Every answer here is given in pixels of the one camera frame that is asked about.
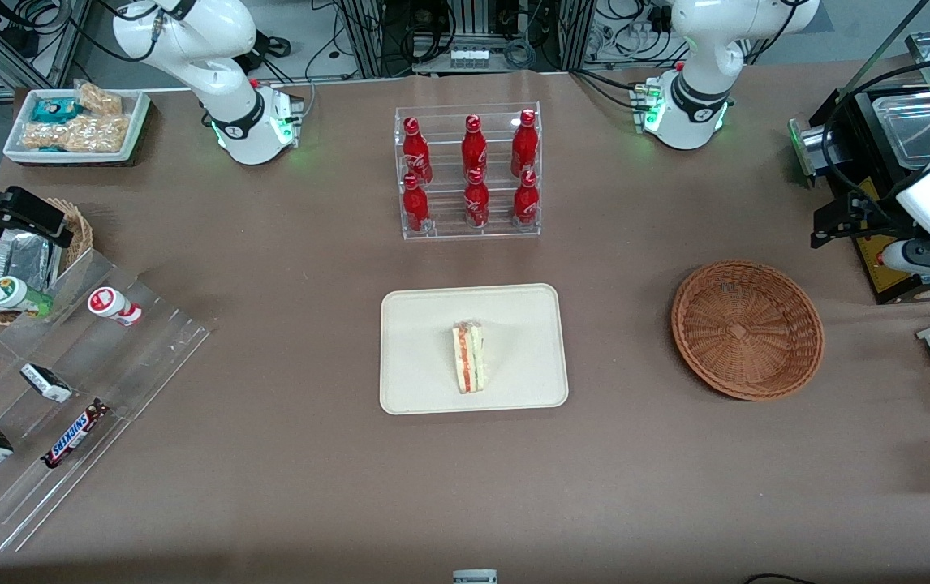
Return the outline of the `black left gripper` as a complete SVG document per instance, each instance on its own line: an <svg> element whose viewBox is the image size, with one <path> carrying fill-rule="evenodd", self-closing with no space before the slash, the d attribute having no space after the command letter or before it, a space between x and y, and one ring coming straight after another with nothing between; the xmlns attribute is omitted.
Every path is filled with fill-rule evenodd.
<svg viewBox="0 0 930 584"><path fill-rule="evenodd" d="M910 239L914 222L895 197L874 200L869 195L847 193L813 213L812 232L810 247L818 249L839 238L887 235Z"/></svg>

